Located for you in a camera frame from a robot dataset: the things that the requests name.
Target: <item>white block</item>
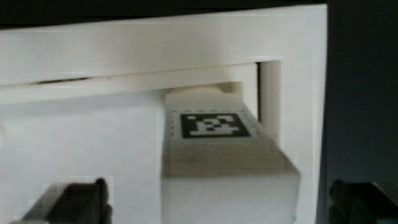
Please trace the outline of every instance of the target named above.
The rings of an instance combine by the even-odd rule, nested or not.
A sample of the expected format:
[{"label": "white block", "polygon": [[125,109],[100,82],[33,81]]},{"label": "white block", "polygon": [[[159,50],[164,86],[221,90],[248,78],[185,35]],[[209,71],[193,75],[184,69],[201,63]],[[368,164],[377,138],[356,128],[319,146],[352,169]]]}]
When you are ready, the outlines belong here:
[{"label": "white block", "polygon": [[[191,134],[210,117],[239,130]],[[299,172],[239,97],[169,94],[168,118],[164,224],[292,224]]]}]

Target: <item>dark background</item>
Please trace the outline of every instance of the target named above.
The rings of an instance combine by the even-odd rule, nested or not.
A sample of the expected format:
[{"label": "dark background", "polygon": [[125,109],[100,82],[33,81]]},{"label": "dark background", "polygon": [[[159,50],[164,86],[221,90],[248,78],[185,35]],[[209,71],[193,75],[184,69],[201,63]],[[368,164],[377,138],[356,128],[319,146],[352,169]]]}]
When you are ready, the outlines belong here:
[{"label": "dark background", "polygon": [[0,29],[319,3],[329,4],[324,224],[333,181],[398,182],[398,1],[15,0],[0,1]]}]

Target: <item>black square pattern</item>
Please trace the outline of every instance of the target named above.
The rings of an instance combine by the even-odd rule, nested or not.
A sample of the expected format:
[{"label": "black square pattern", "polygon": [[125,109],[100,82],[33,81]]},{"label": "black square pattern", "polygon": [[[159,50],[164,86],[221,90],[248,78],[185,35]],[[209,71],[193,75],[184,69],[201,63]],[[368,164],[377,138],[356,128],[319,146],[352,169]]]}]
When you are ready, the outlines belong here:
[{"label": "black square pattern", "polygon": [[233,113],[182,114],[184,138],[251,136],[241,117]]}]

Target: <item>white panel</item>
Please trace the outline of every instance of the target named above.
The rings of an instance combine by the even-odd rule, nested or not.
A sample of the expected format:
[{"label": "white panel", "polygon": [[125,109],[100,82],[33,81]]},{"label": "white panel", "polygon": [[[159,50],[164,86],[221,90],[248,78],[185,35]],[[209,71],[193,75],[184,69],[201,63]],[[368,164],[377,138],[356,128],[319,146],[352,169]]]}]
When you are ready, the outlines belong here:
[{"label": "white panel", "polygon": [[105,177],[114,223],[161,223],[164,92],[0,107],[0,223],[20,220],[50,185]]}]

